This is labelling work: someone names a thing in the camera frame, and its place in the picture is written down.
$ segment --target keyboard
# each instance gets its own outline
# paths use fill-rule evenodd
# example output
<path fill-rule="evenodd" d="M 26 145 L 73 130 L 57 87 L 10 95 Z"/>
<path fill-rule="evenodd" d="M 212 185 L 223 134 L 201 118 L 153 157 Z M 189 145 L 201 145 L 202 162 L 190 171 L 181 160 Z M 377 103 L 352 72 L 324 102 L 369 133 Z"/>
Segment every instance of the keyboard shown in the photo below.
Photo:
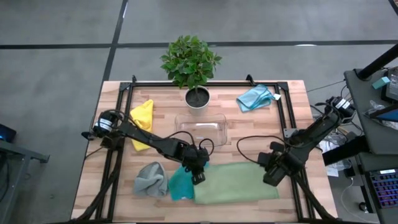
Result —
<path fill-rule="evenodd" d="M 398 169 L 369 173 L 380 208 L 398 207 Z"/>

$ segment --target white pot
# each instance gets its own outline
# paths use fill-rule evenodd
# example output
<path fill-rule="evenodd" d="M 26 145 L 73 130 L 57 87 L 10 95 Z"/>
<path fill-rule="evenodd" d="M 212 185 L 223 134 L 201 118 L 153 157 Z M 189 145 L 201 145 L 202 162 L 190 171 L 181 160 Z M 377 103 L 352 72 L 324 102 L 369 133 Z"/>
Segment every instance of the white pot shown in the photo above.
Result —
<path fill-rule="evenodd" d="M 184 97 L 185 103 L 186 103 L 187 106 L 189 107 L 189 112 L 190 112 L 192 115 L 194 115 L 194 116 L 200 116 L 200 115 L 205 114 L 205 113 L 206 113 L 206 110 L 207 110 L 207 105 L 209 105 L 209 102 L 210 102 L 210 92 L 208 91 L 208 89 L 207 89 L 206 87 L 204 87 L 204 86 L 198 86 L 198 88 L 201 88 L 201 89 L 204 89 L 204 90 L 207 91 L 207 93 L 209 94 L 209 100 L 207 101 L 207 103 L 206 103 L 205 105 L 203 105 L 203 106 L 201 106 L 201 107 L 199 107 L 199 108 L 192 107 L 192 106 L 190 106 L 190 105 L 188 104 L 188 102 L 187 102 L 187 93 L 189 92 L 189 90 L 187 90 L 187 91 L 185 92 L 185 97 Z"/>

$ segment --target gray concrete floor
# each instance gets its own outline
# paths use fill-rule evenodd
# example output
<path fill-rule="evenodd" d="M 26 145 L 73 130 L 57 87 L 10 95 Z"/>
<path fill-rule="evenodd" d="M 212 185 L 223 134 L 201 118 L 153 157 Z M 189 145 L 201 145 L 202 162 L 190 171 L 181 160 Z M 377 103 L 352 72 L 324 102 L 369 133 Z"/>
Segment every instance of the gray concrete floor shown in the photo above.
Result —
<path fill-rule="evenodd" d="M 122 0 L 0 0 L 0 45 L 110 43 Z M 391 40 L 397 15 L 387 0 L 130 0 L 120 43 L 169 42 L 197 34 L 207 41 Z M 216 47 L 215 80 L 305 80 L 312 89 L 343 79 L 391 45 Z M 110 80 L 165 80 L 165 49 L 118 49 Z M 16 144 L 51 154 L 32 163 L 12 223 L 68 220 L 98 99 L 108 49 L 0 50 L 0 123 L 18 131 Z M 308 94 L 312 104 L 339 95 L 343 84 Z M 339 217 L 359 222 L 340 203 L 344 177 L 330 178 Z M 357 187 L 344 197 L 361 213 Z"/>

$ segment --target gray beanie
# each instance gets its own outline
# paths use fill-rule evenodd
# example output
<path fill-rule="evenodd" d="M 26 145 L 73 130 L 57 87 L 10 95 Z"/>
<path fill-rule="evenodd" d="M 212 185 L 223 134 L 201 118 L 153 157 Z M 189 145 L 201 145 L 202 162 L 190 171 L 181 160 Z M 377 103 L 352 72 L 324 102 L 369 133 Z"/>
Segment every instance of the gray beanie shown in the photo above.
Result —
<path fill-rule="evenodd" d="M 167 174 L 162 164 L 153 162 L 145 166 L 134 180 L 134 194 L 164 197 L 167 194 Z"/>

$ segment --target teal cloth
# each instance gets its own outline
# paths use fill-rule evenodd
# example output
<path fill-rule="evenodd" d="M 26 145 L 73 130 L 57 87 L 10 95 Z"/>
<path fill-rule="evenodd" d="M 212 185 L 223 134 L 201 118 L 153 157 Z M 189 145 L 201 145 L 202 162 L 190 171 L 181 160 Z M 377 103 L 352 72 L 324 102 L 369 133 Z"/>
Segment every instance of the teal cloth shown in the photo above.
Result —
<path fill-rule="evenodd" d="M 271 104 L 274 97 L 265 85 L 258 84 L 256 87 L 245 92 L 236 101 L 242 112 L 251 111 Z"/>
<path fill-rule="evenodd" d="M 173 201 L 193 199 L 192 172 L 186 172 L 185 168 L 180 166 L 169 180 L 169 190 Z"/>
<path fill-rule="evenodd" d="M 193 187 L 195 203 L 233 203 L 279 198 L 276 187 L 262 181 L 264 168 L 253 162 L 209 166 L 206 180 Z"/>

